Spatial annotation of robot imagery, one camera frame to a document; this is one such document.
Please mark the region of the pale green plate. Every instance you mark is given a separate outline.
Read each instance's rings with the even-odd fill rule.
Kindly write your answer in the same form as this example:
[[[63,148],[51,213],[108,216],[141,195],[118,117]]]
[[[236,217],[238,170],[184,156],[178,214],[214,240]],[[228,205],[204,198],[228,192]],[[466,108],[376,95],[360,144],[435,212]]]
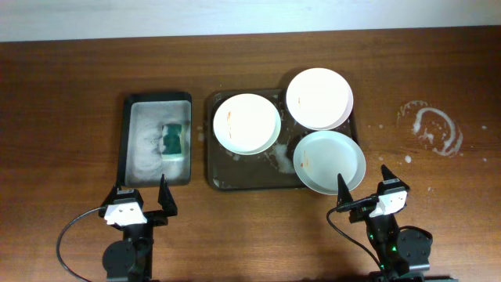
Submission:
[[[352,191],[366,174],[366,159],[359,145],[335,131],[313,132],[301,139],[294,150],[293,165],[303,184],[325,195],[338,194],[338,175]]]

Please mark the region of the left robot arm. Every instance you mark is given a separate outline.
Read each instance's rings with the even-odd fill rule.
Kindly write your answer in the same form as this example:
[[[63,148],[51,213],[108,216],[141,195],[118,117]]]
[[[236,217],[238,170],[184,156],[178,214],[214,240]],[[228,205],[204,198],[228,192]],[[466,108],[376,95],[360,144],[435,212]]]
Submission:
[[[143,211],[144,201],[137,189],[123,190],[115,184],[101,204],[99,216],[122,232],[123,238],[103,253],[107,281],[144,282],[153,279],[153,229],[166,226],[178,208],[163,175],[158,194],[160,210]]]

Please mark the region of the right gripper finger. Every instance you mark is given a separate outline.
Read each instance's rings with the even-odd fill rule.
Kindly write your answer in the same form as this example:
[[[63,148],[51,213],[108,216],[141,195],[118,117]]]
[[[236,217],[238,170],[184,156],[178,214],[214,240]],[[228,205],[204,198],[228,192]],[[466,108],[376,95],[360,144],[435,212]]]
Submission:
[[[337,185],[338,185],[337,206],[341,207],[345,204],[351,203],[353,199],[341,173],[337,174]]]
[[[385,165],[381,165],[381,174],[385,182],[399,182],[400,179]]]

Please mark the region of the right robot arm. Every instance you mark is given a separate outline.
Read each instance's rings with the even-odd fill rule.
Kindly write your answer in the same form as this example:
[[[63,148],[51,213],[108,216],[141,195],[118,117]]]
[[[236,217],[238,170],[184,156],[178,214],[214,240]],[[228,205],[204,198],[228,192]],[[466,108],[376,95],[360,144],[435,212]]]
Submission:
[[[430,269],[429,256],[433,236],[415,226],[399,226],[395,214],[406,207],[410,187],[393,174],[387,166],[381,167],[383,181],[378,183],[376,193],[360,200],[353,200],[342,175],[337,176],[337,206],[329,210],[348,212],[349,222],[364,222],[366,235],[374,249],[354,240],[346,233],[340,235],[359,246],[378,266],[369,274],[370,281],[423,281],[424,272]]]

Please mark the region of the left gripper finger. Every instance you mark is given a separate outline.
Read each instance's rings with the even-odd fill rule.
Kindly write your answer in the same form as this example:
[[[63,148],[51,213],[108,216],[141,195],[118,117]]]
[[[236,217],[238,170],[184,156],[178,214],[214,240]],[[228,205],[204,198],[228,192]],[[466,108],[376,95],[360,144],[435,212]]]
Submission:
[[[102,206],[110,205],[114,202],[117,192],[121,190],[121,184],[119,182],[115,182],[110,192],[106,195],[104,201],[102,202]]]
[[[158,203],[162,207],[162,210],[167,214],[177,213],[177,204],[175,203],[175,200],[171,195],[165,174],[163,174],[160,179]]]

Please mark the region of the green yellow sponge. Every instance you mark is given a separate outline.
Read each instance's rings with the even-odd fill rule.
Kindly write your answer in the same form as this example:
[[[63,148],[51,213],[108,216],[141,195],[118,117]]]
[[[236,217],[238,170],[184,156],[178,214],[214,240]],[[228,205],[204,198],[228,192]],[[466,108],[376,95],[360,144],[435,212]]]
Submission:
[[[184,135],[181,124],[171,123],[162,127],[161,156],[164,160],[176,160],[184,154]]]

